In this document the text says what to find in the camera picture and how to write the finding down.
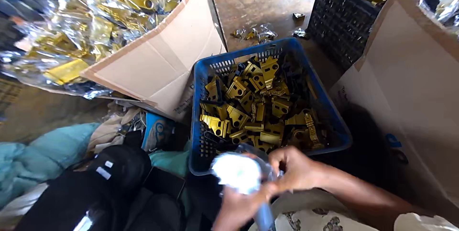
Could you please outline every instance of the cardboard box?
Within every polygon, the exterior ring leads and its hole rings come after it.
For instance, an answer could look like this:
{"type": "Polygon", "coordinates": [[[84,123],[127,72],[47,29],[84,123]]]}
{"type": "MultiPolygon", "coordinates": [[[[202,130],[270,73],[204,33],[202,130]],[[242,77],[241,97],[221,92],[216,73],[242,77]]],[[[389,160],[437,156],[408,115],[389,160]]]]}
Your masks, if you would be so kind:
{"type": "Polygon", "coordinates": [[[397,152],[408,199],[458,225],[459,42],[417,2],[387,1],[362,58],[329,93],[338,108],[371,113],[397,152]]]}
{"type": "Polygon", "coordinates": [[[81,75],[181,120],[191,108],[194,63],[226,49],[207,0],[182,0],[157,28],[81,75]]]}

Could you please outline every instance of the black plastic crate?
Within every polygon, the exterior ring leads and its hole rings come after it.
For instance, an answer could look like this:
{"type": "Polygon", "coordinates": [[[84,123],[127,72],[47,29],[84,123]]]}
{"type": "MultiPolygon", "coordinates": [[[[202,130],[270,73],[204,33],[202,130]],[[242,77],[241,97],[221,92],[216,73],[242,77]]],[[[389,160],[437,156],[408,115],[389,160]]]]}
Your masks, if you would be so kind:
{"type": "Polygon", "coordinates": [[[379,11],[366,0],[315,0],[307,32],[345,71],[362,56],[379,11]]]}

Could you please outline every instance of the blue plastic basket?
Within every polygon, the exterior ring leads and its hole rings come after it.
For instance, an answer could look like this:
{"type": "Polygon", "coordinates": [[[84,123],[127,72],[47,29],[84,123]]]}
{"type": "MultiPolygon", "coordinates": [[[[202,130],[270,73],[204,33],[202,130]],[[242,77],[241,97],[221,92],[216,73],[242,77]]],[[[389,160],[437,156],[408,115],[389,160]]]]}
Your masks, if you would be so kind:
{"type": "Polygon", "coordinates": [[[214,73],[220,73],[223,75],[229,73],[231,71],[231,65],[235,64],[235,58],[257,54],[258,58],[262,59],[267,58],[268,56],[278,56],[281,52],[291,52],[293,57],[301,65],[303,65],[304,69],[311,78],[312,84],[314,85],[318,101],[321,103],[323,109],[327,111],[327,121],[336,131],[336,137],[339,139],[339,141],[336,142],[337,144],[340,144],[339,146],[315,150],[308,153],[308,155],[340,151],[351,146],[352,137],[349,129],[341,118],[341,115],[336,110],[335,105],[328,97],[322,82],[318,78],[310,61],[304,54],[302,46],[296,39],[287,38],[259,46],[249,47],[236,52],[204,58],[196,63],[194,73],[195,94],[193,97],[193,119],[191,127],[192,151],[188,161],[190,171],[194,175],[210,174],[211,172],[209,171],[209,167],[215,156],[215,149],[211,146],[211,144],[205,143],[203,139],[204,131],[208,128],[205,123],[199,121],[199,116],[201,114],[199,99],[206,99],[207,97],[205,85],[208,83],[208,76],[212,76],[214,73]],[[207,151],[207,157],[201,156],[201,149],[207,151]]]}

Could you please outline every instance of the person's hand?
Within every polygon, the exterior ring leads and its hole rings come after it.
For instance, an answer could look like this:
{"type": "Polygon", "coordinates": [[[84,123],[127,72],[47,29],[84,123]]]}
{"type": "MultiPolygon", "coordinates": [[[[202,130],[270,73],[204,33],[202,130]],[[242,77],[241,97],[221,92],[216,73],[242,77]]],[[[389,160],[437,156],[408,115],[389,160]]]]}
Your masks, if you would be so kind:
{"type": "Polygon", "coordinates": [[[247,223],[258,211],[261,204],[267,203],[276,193],[273,183],[264,184],[260,191],[249,195],[225,186],[223,202],[219,215],[214,222],[214,231],[234,231],[247,223]]]}
{"type": "Polygon", "coordinates": [[[309,190],[320,187],[330,166],[308,158],[295,146],[286,146],[269,154],[269,163],[278,174],[284,166],[285,174],[275,181],[278,192],[309,190]]]}

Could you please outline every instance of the wooden table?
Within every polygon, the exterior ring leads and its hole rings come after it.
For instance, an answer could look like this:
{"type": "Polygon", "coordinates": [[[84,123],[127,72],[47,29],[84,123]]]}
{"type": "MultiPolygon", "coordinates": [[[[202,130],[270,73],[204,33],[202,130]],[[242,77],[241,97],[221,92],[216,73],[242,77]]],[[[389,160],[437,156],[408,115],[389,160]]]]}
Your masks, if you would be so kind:
{"type": "Polygon", "coordinates": [[[271,23],[277,39],[290,37],[298,27],[307,28],[314,0],[214,0],[228,51],[251,46],[252,41],[240,41],[231,36],[236,29],[253,24],[271,23]],[[295,21],[292,13],[306,15],[295,21]]]}

